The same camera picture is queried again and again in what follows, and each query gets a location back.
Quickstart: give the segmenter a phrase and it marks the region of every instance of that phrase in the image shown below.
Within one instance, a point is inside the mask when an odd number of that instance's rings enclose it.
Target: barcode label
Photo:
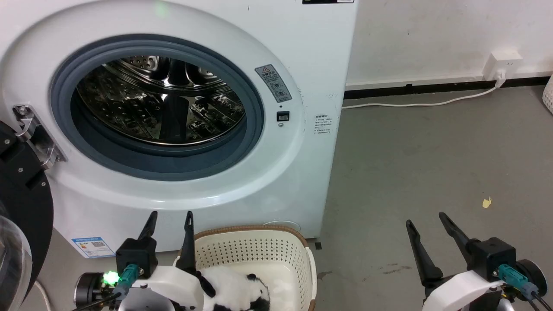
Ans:
[[[72,239],[77,249],[82,251],[88,258],[115,256],[106,242],[99,236]]]

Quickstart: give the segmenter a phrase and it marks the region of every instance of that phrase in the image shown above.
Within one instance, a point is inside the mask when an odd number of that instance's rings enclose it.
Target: cable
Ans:
[[[38,280],[35,281],[35,286],[38,288],[40,293],[42,294],[42,298],[44,298],[44,304],[46,305],[46,311],[52,311],[52,306],[50,304],[50,299],[48,299],[48,294],[46,293],[46,290],[40,284]]]
[[[459,101],[459,100],[465,100],[465,99],[472,99],[474,97],[486,95],[488,93],[491,93],[492,91],[496,90],[497,87],[493,87],[485,92],[469,95],[469,96],[463,96],[458,97],[456,99],[444,101],[444,102],[435,102],[435,103],[409,103],[407,105],[393,105],[391,103],[362,103],[360,105],[353,105],[353,106],[344,106],[342,109],[353,109],[353,108],[361,108],[361,107],[370,107],[370,106],[382,106],[382,107],[428,107],[428,106],[441,106],[448,104],[450,102]]]
[[[528,303],[532,306],[534,310],[540,311],[540,309],[538,309],[538,306],[532,300],[529,300]]]
[[[114,300],[116,299],[117,297],[121,296],[121,293],[116,293],[116,294],[113,294],[113,295],[110,295],[102,300],[98,300],[98,301],[95,301],[93,303],[89,303],[87,305],[84,305],[80,308],[76,308],[76,309],[73,309],[72,311],[83,311],[83,310],[86,310],[90,307],[94,307],[95,305],[99,305],[101,303],[104,303],[104,302],[108,302],[108,301],[111,301],[111,300]]]
[[[478,96],[486,95],[488,93],[493,92],[494,90],[500,88],[503,83],[505,83],[505,70],[498,70],[495,74],[495,86],[485,92],[474,94],[474,95],[468,95],[463,97],[458,97],[456,99],[444,101],[444,102],[435,102],[435,103],[410,103],[407,105],[393,105],[391,103],[362,103],[360,105],[353,105],[353,106],[345,106],[342,107],[342,109],[354,109],[354,108],[361,108],[361,107],[371,107],[371,106],[381,106],[381,107],[430,107],[430,106],[441,106],[448,104],[450,102],[459,101],[459,100],[465,100],[465,99],[472,99]]]
[[[545,302],[543,298],[537,295],[536,292],[532,292],[532,297],[536,298],[547,311],[553,311],[553,309],[551,309],[551,307],[547,304],[547,302]]]

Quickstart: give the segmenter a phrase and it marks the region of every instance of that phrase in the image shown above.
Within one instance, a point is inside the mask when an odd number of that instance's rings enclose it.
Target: floor stain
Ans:
[[[357,284],[357,283],[359,283],[359,282],[357,282],[357,281],[355,281],[355,280],[353,280],[353,279],[351,279],[351,278],[349,278],[349,277],[346,277],[346,276],[341,275],[341,274],[338,273],[338,272],[334,272],[334,273],[333,273],[332,271],[329,271],[329,272],[332,273],[332,274],[334,274],[335,276],[337,276],[337,277],[343,279],[344,281],[347,281],[348,283],[351,283],[351,284]]]
[[[421,147],[422,146],[418,144],[416,147],[415,146],[410,146],[410,147],[404,148],[403,149],[403,154],[408,156],[408,157],[409,156],[414,156],[420,151]]]
[[[322,278],[324,278],[325,276],[331,274],[332,271],[323,271],[323,272],[319,272],[317,273],[317,279],[321,280],[322,281]]]
[[[394,270],[391,270],[391,271],[382,272],[382,274],[390,274],[390,273],[400,272],[401,270],[409,270],[409,269],[411,269],[411,267],[401,266],[401,267],[399,267],[397,269],[394,269]]]

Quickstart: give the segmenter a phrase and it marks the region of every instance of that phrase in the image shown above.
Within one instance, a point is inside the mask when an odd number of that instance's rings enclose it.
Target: power plug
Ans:
[[[499,69],[495,72],[495,87],[500,88],[504,83],[506,78],[505,69]]]

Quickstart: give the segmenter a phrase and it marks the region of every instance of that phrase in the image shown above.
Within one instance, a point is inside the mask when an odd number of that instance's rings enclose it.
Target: wall outlet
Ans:
[[[494,51],[482,70],[482,76],[486,81],[493,81],[498,70],[505,70],[505,78],[511,79],[521,63],[522,56],[516,50]]]

